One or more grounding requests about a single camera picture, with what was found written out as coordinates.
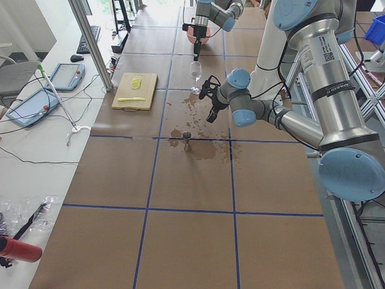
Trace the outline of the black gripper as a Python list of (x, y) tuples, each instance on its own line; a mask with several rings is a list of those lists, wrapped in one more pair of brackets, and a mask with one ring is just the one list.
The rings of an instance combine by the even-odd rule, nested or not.
[(202, 44), (209, 40), (209, 28), (207, 26), (195, 25), (192, 36), (194, 37), (194, 60), (199, 59)]
[(226, 105), (222, 103), (216, 95), (212, 95), (212, 108), (206, 118), (207, 122), (214, 122), (217, 119), (219, 111), (224, 110)]

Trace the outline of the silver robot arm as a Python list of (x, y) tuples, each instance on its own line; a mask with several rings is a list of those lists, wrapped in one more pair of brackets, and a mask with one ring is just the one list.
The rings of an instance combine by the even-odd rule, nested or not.
[[(273, 1), (255, 70), (232, 70), (227, 79), (205, 81), (208, 122), (230, 108), (236, 126), (262, 119), (322, 155), (319, 176), (327, 190), (351, 202), (384, 193), (384, 149), (377, 132), (365, 125), (355, 88), (339, 46), (353, 37), (355, 1)], [(318, 120), (301, 116), (275, 101), (286, 48), (297, 52)]]
[(193, 36), (194, 61), (199, 60), (202, 39), (207, 36), (209, 21), (226, 32), (230, 32), (238, 17), (243, 13), (246, 1), (197, 1)]

